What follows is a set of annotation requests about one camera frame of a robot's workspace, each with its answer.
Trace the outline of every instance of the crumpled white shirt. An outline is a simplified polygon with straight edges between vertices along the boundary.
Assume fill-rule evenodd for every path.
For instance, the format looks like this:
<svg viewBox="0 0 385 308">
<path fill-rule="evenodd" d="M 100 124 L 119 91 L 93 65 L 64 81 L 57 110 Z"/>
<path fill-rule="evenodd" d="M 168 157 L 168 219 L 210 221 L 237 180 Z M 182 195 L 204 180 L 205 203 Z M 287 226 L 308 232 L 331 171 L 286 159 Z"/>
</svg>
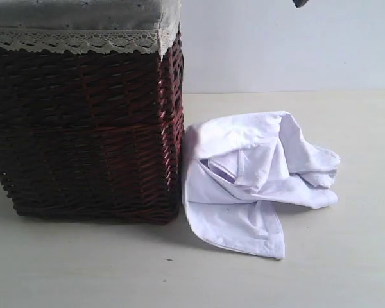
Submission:
<svg viewBox="0 0 385 308">
<path fill-rule="evenodd" d="M 214 246 L 283 259 L 274 203 L 336 203 L 329 188 L 340 158 L 309 144 L 287 112 L 244 114 L 188 127 L 183 203 L 192 231 Z"/>
</svg>

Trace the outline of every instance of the dark object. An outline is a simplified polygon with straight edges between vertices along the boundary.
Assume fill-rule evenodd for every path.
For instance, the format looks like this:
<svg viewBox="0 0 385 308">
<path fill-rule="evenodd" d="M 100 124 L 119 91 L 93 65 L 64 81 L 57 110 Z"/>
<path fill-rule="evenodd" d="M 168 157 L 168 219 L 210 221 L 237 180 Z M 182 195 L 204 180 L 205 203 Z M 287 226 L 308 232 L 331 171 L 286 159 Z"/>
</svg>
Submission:
<svg viewBox="0 0 385 308">
<path fill-rule="evenodd" d="M 0 49 L 0 182 L 24 216 L 178 214 L 180 35 L 151 55 Z"/>
<path fill-rule="evenodd" d="M 297 8 L 304 6 L 307 2 L 308 0 L 294 0 L 295 6 Z"/>
</svg>

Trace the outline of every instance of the lace trim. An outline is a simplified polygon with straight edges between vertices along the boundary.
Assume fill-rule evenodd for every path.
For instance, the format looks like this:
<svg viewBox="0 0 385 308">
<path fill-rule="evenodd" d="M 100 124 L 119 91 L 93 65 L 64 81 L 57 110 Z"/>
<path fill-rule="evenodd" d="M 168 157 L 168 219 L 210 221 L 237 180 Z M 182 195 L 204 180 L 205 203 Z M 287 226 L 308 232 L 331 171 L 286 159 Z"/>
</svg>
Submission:
<svg viewBox="0 0 385 308">
<path fill-rule="evenodd" d="M 53 53 L 155 53 L 163 57 L 174 44 L 179 20 L 156 30 L 45 30 L 0 28 L 0 48 Z"/>
</svg>

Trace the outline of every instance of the white floor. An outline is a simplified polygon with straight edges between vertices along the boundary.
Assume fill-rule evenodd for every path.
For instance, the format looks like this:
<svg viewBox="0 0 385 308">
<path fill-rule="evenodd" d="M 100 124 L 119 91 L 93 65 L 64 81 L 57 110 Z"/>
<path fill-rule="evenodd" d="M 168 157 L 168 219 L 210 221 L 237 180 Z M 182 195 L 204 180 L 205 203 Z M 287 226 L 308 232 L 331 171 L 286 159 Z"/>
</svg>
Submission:
<svg viewBox="0 0 385 308">
<path fill-rule="evenodd" d="M 287 110 L 341 155 L 333 208 L 279 208 L 286 259 L 166 227 L 17 217 L 0 187 L 0 307 L 385 307 L 385 90 L 185 96 L 189 124 Z"/>
</svg>

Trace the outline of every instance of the brown wicker basket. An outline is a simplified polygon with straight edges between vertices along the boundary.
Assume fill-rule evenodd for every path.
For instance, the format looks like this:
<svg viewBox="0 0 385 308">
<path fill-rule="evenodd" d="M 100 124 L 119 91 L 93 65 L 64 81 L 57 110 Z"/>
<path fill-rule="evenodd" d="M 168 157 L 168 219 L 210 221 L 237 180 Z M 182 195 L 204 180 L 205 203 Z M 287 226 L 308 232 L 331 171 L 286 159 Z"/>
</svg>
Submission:
<svg viewBox="0 0 385 308">
<path fill-rule="evenodd" d="M 17 213 L 176 217 L 182 73 L 179 34 L 163 60 L 0 49 L 0 182 Z"/>
</svg>

